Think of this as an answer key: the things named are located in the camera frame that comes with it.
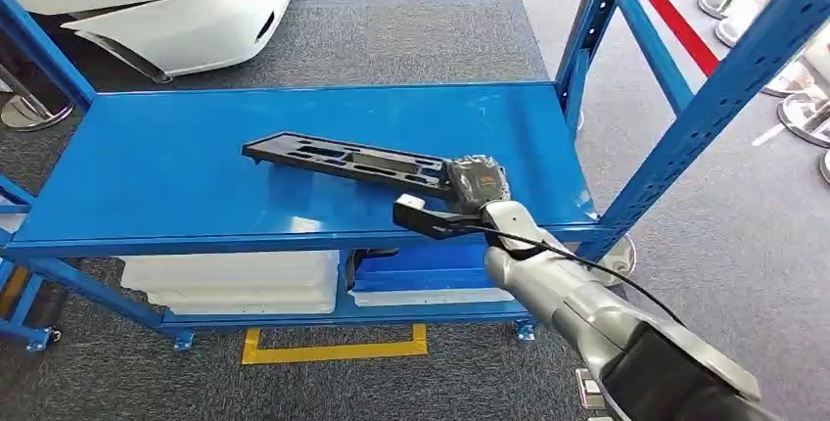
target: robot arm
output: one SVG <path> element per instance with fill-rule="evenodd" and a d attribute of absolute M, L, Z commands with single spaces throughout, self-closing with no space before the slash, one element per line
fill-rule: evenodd
<path fill-rule="evenodd" d="M 515 201 L 490 201 L 477 218 L 432 212 L 423 205 L 401 196 L 395 223 L 446 238 L 477 221 L 567 251 Z M 777 419 L 755 405 L 761 398 L 755 377 L 684 326 L 621 299 L 575 260 L 492 233 L 487 241 L 484 268 L 490 279 L 568 341 L 618 419 Z"/>

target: blue metal shelf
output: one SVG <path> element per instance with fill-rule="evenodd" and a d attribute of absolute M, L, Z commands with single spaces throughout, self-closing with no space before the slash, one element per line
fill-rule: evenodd
<path fill-rule="evenodd" d="M 445 158 L 491 155 L 507 171 L 512 196 L 542 226 L 570 228 L 581 241 L 580 232 L 596 224 L 550 82 L 116 94 L 99 96 L 92 108 L 9 256 L 430 241 L 392 224 L 394 190 L 240 155 L 245 142 L 279 131 Z"/>
<path fill-rule="evenodd" d="M 573 142 L 585 78 L 618 6 L 676 119 L 597 216 Z M 2 255 L 173 337 L 178 349 L 190 348 L 197 328 L 523 319 L 515 303 L 361 308 L 343 290 L 331 315 L 159 315 L 56 257 L 424 244 L 392 226 L 392 191 L 240 156 L 248 140 L 298 130 L 443 157 L 493 155 L 541 224 L 598 259 L 828 16 L 830 0 L 769 0 L 694 95 L 637 0 L 582 0 L 552 83 L 98 95 L 15 0 L 0 0 L 0 28 L 91 107 L 23 229 L 0 231 L 11 240 Z"/>

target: caster wheel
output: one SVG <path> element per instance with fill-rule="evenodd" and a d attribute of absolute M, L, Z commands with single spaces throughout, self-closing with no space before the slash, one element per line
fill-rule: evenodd
<path fill-rule="evenodd" d="M 536 335 L 533 332 L 535 326 L 534 321 L 517 320 L 513 322 L 513 331 L 516 333 L 516 338 L 519 341 L 533 341 L 536 339 Z"/>

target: blue shelf top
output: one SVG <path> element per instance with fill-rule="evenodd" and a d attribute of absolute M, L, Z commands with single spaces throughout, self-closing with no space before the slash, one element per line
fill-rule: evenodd
<path fill-rule="evenodd" d="M 429 240 L 392 224 L 393 190 L 241 155 L 243 143 L 280 131 L 446 158 L 491 155 L 540 224 L 595 227 L 551 82 L 126 93 L 96 98 L 7 254 Z"/>

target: yellow floor marking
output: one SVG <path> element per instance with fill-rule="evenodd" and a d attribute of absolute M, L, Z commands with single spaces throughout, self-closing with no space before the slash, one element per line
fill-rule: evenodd
<path fill-rule="evenodd" d="M 412 341 L 399 343 L 371 343 L 364 345 L 324 346 L 317 348 L 291 348 L 261 350 L 259 328 L 249 328 L 242 349 L 242 363 L 281 364 L 285 362 L 309 362 L 312 360 L 362 359 L 369 357 L 395 357 L 427 353 L 427 325 L 412 325 Z"/>
<path fill-rule="evenodd" d="M 12 276 L 6 281 L 6 287 L 0 289 L 0 318 L 4 318 L 9 313 L 12 304 L 21 294 L 26 275 L 25 269 L 16 267 Z"/>

